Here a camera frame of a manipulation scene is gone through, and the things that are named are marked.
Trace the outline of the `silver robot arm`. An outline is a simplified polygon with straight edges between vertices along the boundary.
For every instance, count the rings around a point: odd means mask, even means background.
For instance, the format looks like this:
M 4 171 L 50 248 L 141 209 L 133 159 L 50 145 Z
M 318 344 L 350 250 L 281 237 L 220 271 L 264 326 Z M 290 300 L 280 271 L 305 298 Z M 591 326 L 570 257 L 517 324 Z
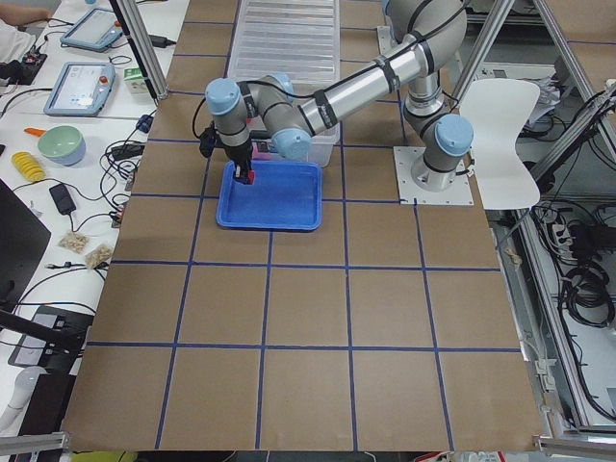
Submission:
M 213 120 L 198 136 L 201 155 L 208 158 L 223 149 L 235 165 L 235 180 L 250 184 L 249 119 L 262 119 L 279 155 L 300 159 L 314 136 L 406 85 L 403 115 L 425 145 L 412 165 L 413 180 L 426 191 L 447 189 L 474 138 L 472 124 L 447 110 L 439 80 L 440 69 L 465 37 L 466 6 L 450 0 L 385 1 L 382 9 L 390 19 L 395 46 L 325 89 L 295 95 L 283 73 L 250 81 L 211 81 L 204 102 Z

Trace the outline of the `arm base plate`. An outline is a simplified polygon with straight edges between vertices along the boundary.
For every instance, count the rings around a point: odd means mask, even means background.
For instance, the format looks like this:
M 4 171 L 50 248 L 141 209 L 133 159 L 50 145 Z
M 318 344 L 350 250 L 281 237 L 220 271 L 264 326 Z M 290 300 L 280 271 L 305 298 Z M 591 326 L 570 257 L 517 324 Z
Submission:
M 437 172 L 424 162 L 424 147 L 395 146 L 394 157 L 398 180 L 399 202 L 402 205 L 463 206 L 474 205 L 469 178 L 455 170 Z

